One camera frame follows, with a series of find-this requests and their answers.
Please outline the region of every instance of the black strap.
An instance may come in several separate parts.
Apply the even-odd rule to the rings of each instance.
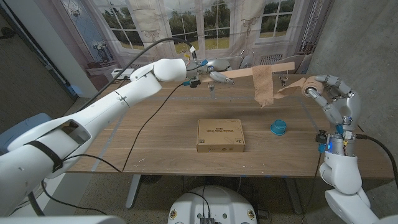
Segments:
[[[52,172],[55,172],[58,169],[62,168],[62,160],[59,158],[59,156],[53,150],[51,150],[45,144],[43,144],[39,141],[31,141],[31,142],[26,143],[25,145],[27,145],[27,144],[30,144],[31,146],[34,146],[37,149],[40,149],[42,152],[44,152],[46,155],[49,156],[49,158],[54,162]]]

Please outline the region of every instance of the window frame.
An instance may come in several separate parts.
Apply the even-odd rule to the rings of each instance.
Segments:
[[[201,4],[202,4],[202,6],[201,6],[201,8],[202,9],[205,9],[205,8],[208,8],[208,7],[211,7],[211,6],[217,6],[217,17],[218,17],[218,6],[220,6],[220,5],[223,5],[223,4],[226,4],[226,5],[232,5],[233,3],[231,3],[231,2],[229,2],[228,0],[224,0],[225,1],[225,3],[219,3],[219,4],[215,4],[215,5],[209,5],[209,6],[204,6],[203,5],[203,2],[202,1],[200,1],[201,2]],[[220,53],[220,54],[223,54],[223,53],[226,53],[226,52],[229,52],[230,50],[231,50],[231,46],[232,46],[232,40],[231,40],[231,34],[232,34],[232,30],[233,30],[233,27],[231,26],[232,24],[233,24],[233,21],[232,21],[232,18],[233,18],[233,14],[234,14],[234,10],[235,10],[235,8],[234,8],[234,6],[232,7],[232,9],[230,9],[230,15],[229,15],[229,27],[222,27],[222,28],[214,28],[214,29],[208,29],[208,30],[205,30],[205,17],[204,17],[204,13],[205,13],[205,11],[204,10],[201,10],[201,18],[203,18],[202,19],[202,31],[203,31],[203,42],[205,43],[205,51],[206,52],[208,52],[209,54],[211,54],[211,53]],[[206,31],[211,31],[211,30],[215,30],[216,31],[216,33],[217,33],[217,46],[218,46],[218,30],[220,30],[220,29],[229,29],[229,46],[228,46],[228,48],[227,49],[219,49],[219,48],[217,48],[217,49],[206,49],[206,39],[205,39],[205,32]]]
[[[130,46],[131,46],[131,47],[132,47],[132,44],[131,44],[131,41],[130,41],[130,39],[128,38],[128,36],[127,36],[127,34],[126,34],[126,31],[127,31],[127,32],[129,32],[129,31],[137,32],[138,35],[139,35],[139,37],[140,37],[140,39],[141,39],[141,41],[144,39],[144,38],[143,38],[143,35],[144,35],[144,34],[141,32],[139,26],[137,26],[136,18],[135,18],[135,16],[134,16],[134,14],[132,13],[132,12],[133,12],[133,8],[131,7],[131,5],[130,5],[130,3],[129,3],[128,1],[126,2],[126,5],[120,5],[120,4],[117,4],[117,5],[110,5],[110,3],[109,3],[108,0],[107,0],[107,3],[108,3],[107,5],[97,5],[97,4],[94,3],[93,0],[91,0],[90,3],[91,3],[92,8],[94,9],[95,14],[96,14],[95,16],[96,16],[97,18],[99,18],[99,21],[98,21],[98,22],[99,22],[100,26],[102,26],[102,27],[104,28],[104,29],[103,29],[104,33],[106,33],[106,35],[108,35],[108,37],[109,37],[108,42],[110,42],[110,43],[113,45],[113,47],[116,49],[116,51],[118,52],[118,54],[119,54],[120,56],[127,56],[127,55],[130,55],[131,53],[138,54],[139,52],[142,51],[142,49],[134,49],[134,48],[128,49],[128,48],[123,47],[123,46],[121,45],[121,42],[118,40],[118,38],[116,37],[116,35],[113,33],[114,30],[120,30],[120,31],[122,31],[123,34],[124,34],[124,35],[127,37],[127,39],[129,40]],[[121,25],[120,21],[119,21],[119,18],[118,18],[118,16],[117,16],[117,14],[115,13],[115,11],[114,11],[114,9],[113,9],[114,7],[115,7],[115,8],[120,8],[120,7],[126,7],[126,8],[128,8],[128,9],[129,9],[129,12],[130,12],[130,16],[131,16],[132,22],[134,23],[134,25],[135,25],[136,28],[135,28],[135,29],[124,29],[123,26]],[[112,13],[114,13],[115,18],[116,18],[116,20],[118,21],[118,24],[119,24],[119,26],[120,26],[121,28],[111,28],[111,27],[109,26],[109,24],[106,22],[105,18],[103,17],[102,12],[101,12],[101,9],[111,9],[111,10],[112,10]]]
[[[291,11],[291,12],[279,12],[280,5],[281,5],[282,1],[283,0],[278,0],[279,4],[278,4],[278,11],[277,12],[268,13],[268,14],[261,14],[261,16],[258,18],[258,25],[257,25],[258,32],[256,34],[256,41],[255,41],[256,44],[289,41],[290,36],[292,35],[292,29],[290,28],[290,23],[297,19],[297,10],[299,8],[297,6],[299,5],[299,0],[295,0],[293,11]],[[262,6],[262,11],[263,12],[264,12],[264,8],[265,8],[266,4],[267,4],[267,1],[264,1],[264,4]],[[284,16],[284,15],[292,15],[290,17],[289,27],[287,28],[286,35],[275,37],[275,32],[276,32],[276,28],[277,28],[277,25],[278,25],[278,18],[279,18],[279,16]],[[266,16],[276,16],[275,26],[274,26],[274,33],[273,33],[273,37],[262,38],[262,37],[260,37],[262,18],[266,17]]]
[[[165,18],[167,18],[167,20],[166,20],[166,22],[165,22],[165,26],[166,26],[166,32],[167,32],[167,36],[169,37],[176,37],[176,36],[181,36],[181,35],[184,35],[184,37],[185,37],[185,39],[187,38],[187,34],[194,34],[194,33],[197,33],[197,37],[198,37],[198,48],[199,49],[196,49],[196,51],[197,51],[197,53],[198,53],[198,51],[200,50],[200,44],[199,44],[199,42],[200,42],[200,40],[199,40],[199,38],[200,38],[200,36],[199,36],[199,30],[198,30],[198,14],[199,14],[199,12],[198,12],[198,9],[197,9],[197,5],[195,4],[195,9],[193,10],[193,12],[195,13],[195,19],[196,19],[196,23],[197,23],[197,30],[196,31],[193,31],[193,32],[185,32],[185,26],[184,26],[184,22],[183,22],[183,17],[182,17],[182,13],[181,12],[179,12],[179,11],[177,11],[179,14],[180,14],[180,17],[181,17],[181,22],[182,22],[182,25],[183,25],[183,30],[184,30],[184,32],[183,33],[181,33],[181,34],[173,34],[172,33],[172,31],[171,31],[171,27],[170,27],[170,23],[169,23],[169,17],[167,16],[167,10],[166,10],[166,6],[165,6],[165,4],[164,4],[164,1],[162,1],[162,7],[164,8],[164,15],[165,15]],[[176,51],[176,49],[175,49],[175,44],[174,44],[174,42],[172,42],[171,43],[171,46],[173,46],[172,48],[174,48],[174,49],[172,49],[172,52],[173,52],[173,54],[175,54],[175,56],[176,57],[182,57],[185,53],[178,53],[177,51]]]
[[[70,15],[69,15],[69,13],[68,13],[68,10],[65,8],[65,7],[67,7],[68,9],[70,9],[70,7],[69,7],[69,6],[66,6],[65,3],[64,3],[64,1],[57,1],[57,3],[60,3],[58,6],[55,5],[56,8],[57,8],[57,10],[59,10],[59,8],[62,7],[62,9],[63,9],[64,11],[66,11],[66,13],[67,13],[67,15],[68,15],[68,20],[66,21],[65,18],[62,18],[63,21],[64,21],[65,23],[71,22],[71,23],[73,24],[73,30],[71,30],[71,28],[69,28],[69,26],[68,26],[69,31],[71,32],[71,35],[73,36],[73,38],[74,38],[76,41],[82,41],[82,42],[84,43],[85,47],[81,47],[81,46],[80,46],[80,48],[81,48],[82,51],[85,53],[85,57],[87,58],[87,60],[88,60],[89,62],[96,63],[96,62],[97,62],[97,61],[96,61],[97,57],[94,57],[94,55],[92,54],[91,50],[89,50],[89,49],[91,49],[91,47],[87,44],[86,40],[84,39],[83,34],[81,34],[80,31],[78,30],[77,24],[73,22],[72,18],[70,17]],[[89,10],[86,8],[86,5],[83,4],[82,0],[79,0],[78,7],[79,7],[79,8],[80,8],[80,7],[83,8],[83,10],[85,11],[85,13],[88,15],[88,17],[90,18],[91,22],[92,22],[93,25],[95,26],[95,22],[94,22],[93,18],[91,18],[91,15],[90,15],[90,13],[89,13]],[[96,31],[98,32],[98,34],[99,34],[99,36],[101,37],[102,41],[103,41],[104,43],[106,43],[106,41],[105,41],[104,38],[103,38],[102,33],[100,32],[100,30],[99,30],[97,27],[96,27]],[[75,35],[73,35],[73,32],[76,32],[76,34],[78,35],[78,38],[79,38],[79,39],[77,39],[77,37],[76,37]],[[113,60],[109,60],[108,63],[114,63],[114,62],[116,61],[115,56],[114,56],[114,53],[112,52],[112,50],[111,50],[110,47],[108,47],[108,50],[109,50],[109,52],[108,52],[108,53],[109,53],[109,56],[111,56],[111,57],[113,58]]]
[[[204,18],[204,8],[206,7],[211,7],[212,5],[206,6],[203,4],[203,2],[201,0],[194,0],[195,3],[195,8],[193,10],[193,12],[196,15],[196,19],[197,19],[197,34],[198,34],[198,45],[199,45],[199,49],[197,50],[197,54],[202,55],[203,58],[205,57],[219,57],[219,56],[223,56],[225,54],[231,53],[232,52],[232,45],[233,45],[233,37],[232,37],[232,33],[234,32],[234,23],[233,23],[233,18],[234,18],[234,10],[235,10],[235,5],[234,3],[230,2],[229,0],[224,0],[225,3],[221,3],[221,4],[228,4],[230,5],[230,9],[231,9],[231,14],[229,15],[229,27],[222,27],[222,28],[215,28],[215,29],[229,29],[229,46],[227,49],[210,49],[210,50],[206,50],[206,45],[205,45],[205,18]],[[165,26],[166,26],[166,32],[167,32],[167,36],[168,37],[174,37],[176,35],[184,35],[184,34],[176,34],[173,35],[171,33],[171,28],[170,28],[170,24],[168,21],[168,17],[167,17],[167,13],[166,13],[166,9],[165,9],[165,3],[164,0],[161,1],[160,3],[161,7],[164,8],[164,15],[165,18],[167,18],[167,20],[165,21]],[[170,45],[172,47],[172,52],[174,54],[174,57],[183,57],[184,53],[177,53],[177,51],[175,50],[175,46],[174,43],[172,43]]]

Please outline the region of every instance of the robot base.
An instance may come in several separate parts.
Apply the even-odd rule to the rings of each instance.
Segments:
[[[203,187],[195,188],[191,190],[191,192],[202,195]],[[205,204],[206,217],[206,219],[204,219],[202,198],[195,194],[185,193],[172,205],[167,223],[257,223],[253,206],[242,195],[235,191],[225,187],[210,185],[206,186],[203,196],[209,203],[211,219],[208,219],[208,207],[206,202],[203,202]]]

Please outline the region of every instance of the brown box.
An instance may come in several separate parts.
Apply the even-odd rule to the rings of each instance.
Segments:
[[[243,152],[240,119],[199,119],[198,152]]]

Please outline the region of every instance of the wood grain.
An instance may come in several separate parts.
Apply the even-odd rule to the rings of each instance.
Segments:
[[[309,75],[291,75],[295,82]],[[206,85],[192,89],[180,87],[164,107],[146,124],[131,152],[124,170],[133,174],[162,175],[228,175],[255,177],[311,177],[318,160],[317,130],[330,125],[319,106],[304,98],[300,91],[261,109],[254,101],[252,77],[237,78],[234,87],[216,86],[217,99],[211,99]],[[175,88],[164,87],[153,97],[138,103],[125,115],[104,159],[122,169],[134,138],[145,121],[152,116]],[[282,88],[274,76],[277,91]],[[246,147],[243,153],[197,153],[197,120],[200,118],[238,118],[242,121]],[[283,136],[271,133],[276,119],[287,123]],[[112,129],[102,132],[88,153],[98,155]],[[375,144],[357,140],[356,154],[364,178],[391,178],[391,165]],[[95,160],[82,159],[70,172],[89,172]],[[115,172],[100,162],[95,172]]]

